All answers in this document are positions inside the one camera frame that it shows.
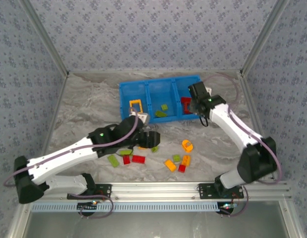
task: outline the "gray marble table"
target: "gray marble table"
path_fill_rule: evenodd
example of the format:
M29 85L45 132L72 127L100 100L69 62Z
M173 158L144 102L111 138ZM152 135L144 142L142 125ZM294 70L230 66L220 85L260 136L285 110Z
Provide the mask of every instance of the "gray marble table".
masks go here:
M212 88L212 95L221 95L228 103L236 97L232 83L220 72L113 72L113 73L74 73L70 74L57 122L50 142L49 153L66 147L98 127L119 123L120 101L119 83L131 80L164 78L181 75L199 74L205 81L210 75L216 75L205 82ZM238 83L235 73L229 74ZM249 113L244 102L244 96L238 84L240 98L235 107L235 113L248 126L251 126ZM138 150L136 155L146 156L146 163L123 165L123 160L117 156L120 166L113 168L106 157L77 165L62 175L77 175L90 173L95 181L194 181L214 180L214 178L234 168L240 153L236 145L223 130L214 123L208 128L200 121L187 120L150 125L152 130L161 133L159 151ZM181 142L190 140L194 145L191 152L191 165L184 174L170 172L164 161L172 155L184 155Z

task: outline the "metal bracket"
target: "metal bracket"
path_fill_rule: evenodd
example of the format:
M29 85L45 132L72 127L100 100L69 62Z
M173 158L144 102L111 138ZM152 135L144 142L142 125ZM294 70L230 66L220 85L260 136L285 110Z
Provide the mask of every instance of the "metal bracket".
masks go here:
M225 197L220 196L214 187L214 183L199 183L197 190L200 199L236 199L244 198L243 189L240 186L233 187L228 190Z

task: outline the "yellow lego frame piece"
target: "yellow lego frame piece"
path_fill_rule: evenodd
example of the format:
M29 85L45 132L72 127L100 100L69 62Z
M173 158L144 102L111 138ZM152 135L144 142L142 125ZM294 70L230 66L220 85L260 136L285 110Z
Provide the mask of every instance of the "yellow lego frame piece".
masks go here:
M141 100L140 100L140 99L129 101L129 105L130 105L131 108L132 108L132 104L136 104L136 103L138 103L139 106L140 106L140 111L139 111L139 113L143 113L142 104L141 104Z

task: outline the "green lego brick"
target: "green lego brick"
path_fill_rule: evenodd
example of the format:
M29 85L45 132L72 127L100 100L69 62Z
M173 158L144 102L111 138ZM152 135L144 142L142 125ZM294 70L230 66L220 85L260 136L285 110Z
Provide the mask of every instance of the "green lego brick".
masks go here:
M152 151L153 153L157 152L158 150L159 150L159 147L158 147L158 146L151 148L151 151Z
M156 111L155 116L158 117L158 118L165 118L168 115L166 113L162 112L162 111Z
M119 154L121 156L124 156L124 155L133 155L133 151L132 150L121 150L119 151Z
M173 156L173 161L174 161L174 163L176 163L176 162L181 162L181 157L180 157L180 155L174 155L174 156Z
M163 111L168 110L168 105L166 105L166 104L161 105L161 109L162 109Z
M119 165L119 162L114 155L108 156L108 160L114 168Z

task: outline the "blue storage bin compartment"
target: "blue storage bin compartment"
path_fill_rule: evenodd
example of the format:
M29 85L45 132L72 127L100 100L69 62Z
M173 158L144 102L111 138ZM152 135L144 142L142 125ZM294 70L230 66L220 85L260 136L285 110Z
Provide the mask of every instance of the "blue storage bin compartment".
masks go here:
M147 100L147 89L144 81L135 81L121 83L119 85L120 94L120 114L122 119L129 116L129 101L141 100L142 110L144 113L148 113L148 100ZM139 104L132 105L138 112L140 111Z
M200 82L201 79L198 75L191 75L191 76L185 76L185 77L178 77L175 79L179 97L191 97L188 91L188 87L192 84L195 84L197 82ZM198 116L194 114L184 114L184 106L181 104L181 118L186 119L195 119L198 118Z
M148 80L148 93L151 101L151 107L149 107L149 114L151 117L150 122L159 123L174 121L178 119L180 112L180 99L177 95L177 89L175 81L171 78L153 79ZM162 111L161 106L166 104L168 109ZM156 111L162 111L168 116L159 118L155 116Z
M196 115L184 114L181 97L190 97L188 86L200 81L199 75L191 75L120 83L121 117L125 119L129 116L129 102L131 100L140 99L143 112L150 115L150 123L197 119ZM163 104L168 106L166 111L162 111ZM140 111L139 105L134 104L133 106ZM156 111L166 113L167 117L156 117Z

